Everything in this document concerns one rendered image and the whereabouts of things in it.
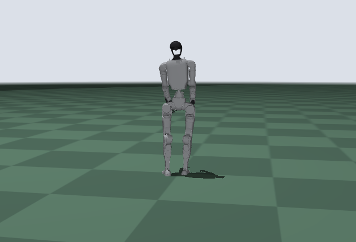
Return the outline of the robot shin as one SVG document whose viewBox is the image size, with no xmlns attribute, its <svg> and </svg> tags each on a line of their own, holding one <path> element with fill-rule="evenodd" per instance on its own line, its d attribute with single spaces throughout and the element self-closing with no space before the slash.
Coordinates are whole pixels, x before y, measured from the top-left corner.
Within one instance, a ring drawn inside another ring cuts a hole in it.
<svg viewBox="0 0 356 242">
<path fill-rule="evenodd" d="M 186 169 L 186 171 L 187 171 L 187 167 L 188 167 L 188 163 L 189 163 L 189 158 L 191 155 L 191 146 L 192 146 L 192 137 L 189 136 L 189 144 L 183 145 L 183 158 L 184 158 L 183 170 Z"/>
<path fill-rule="evenodd" d="M 170 170 L 171 144 L 166 144 L 166 135 L 163 138 L 163 153 L 165 159 L 165 171 Z"/>
</svg>

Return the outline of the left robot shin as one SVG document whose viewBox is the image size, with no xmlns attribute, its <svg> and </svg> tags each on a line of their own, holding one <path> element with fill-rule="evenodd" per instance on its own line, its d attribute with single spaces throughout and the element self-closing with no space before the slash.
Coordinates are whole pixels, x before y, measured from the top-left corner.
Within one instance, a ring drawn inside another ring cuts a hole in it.
<svg viewBox="0 0 356 242">
<path fill-rule="evenodd" d="M 170 170 L 171 144 L 166 144 L 166 135 L 163 138 L 163 153 L 165 159 L 165 171 Z"/>
</svg>

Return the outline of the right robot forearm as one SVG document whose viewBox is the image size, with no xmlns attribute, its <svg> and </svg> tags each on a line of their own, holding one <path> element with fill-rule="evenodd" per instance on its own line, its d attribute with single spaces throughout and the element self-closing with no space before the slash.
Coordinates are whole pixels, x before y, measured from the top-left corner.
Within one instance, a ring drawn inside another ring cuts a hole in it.
<svg viewBox="0 0 356 242">
<path fill-rule="evenodd" d="M 195 100 L 195 97 L 196 97 L 196 81 L 195 81 L 195 86 L 191 86 L 189 88 L 189 90 L 190 90 L 190 102 L 191 102 L 191 100 L 196 101 Z"/>
</svg>

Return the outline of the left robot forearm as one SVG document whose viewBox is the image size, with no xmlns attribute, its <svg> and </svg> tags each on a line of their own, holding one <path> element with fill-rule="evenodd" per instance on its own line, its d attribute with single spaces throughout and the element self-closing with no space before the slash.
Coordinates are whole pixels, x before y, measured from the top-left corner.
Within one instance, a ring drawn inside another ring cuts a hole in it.
<svg viewBox="0 0 356 242">
<path fill-rule="evenodd" d="M 167 101 L 169 102 L 171 100 L 170 93 L 169 93 L 169 87 L 162 86 L 162 90 L 164 92 L 165 99 L 167 99 Z"/>
</svg>

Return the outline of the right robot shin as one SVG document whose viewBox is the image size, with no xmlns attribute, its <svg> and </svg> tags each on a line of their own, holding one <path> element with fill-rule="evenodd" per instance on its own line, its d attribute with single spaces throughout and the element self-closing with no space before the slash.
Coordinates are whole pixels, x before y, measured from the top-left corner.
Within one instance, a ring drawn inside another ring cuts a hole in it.
<svg viewBox="0 0 356 242">
<path fill-rule="evenodd" d="M 192 137 L 189 136 L 189 144 L 183 145 L 183 158 L 184 158 L 183 170 L 186 169 L 186 171 L 187 171 L 187 167 L 188 167 L 188 163 L 189 163 L 189 158 L 191 155 L 191 146 L 192 146 Z"/>
</svg>

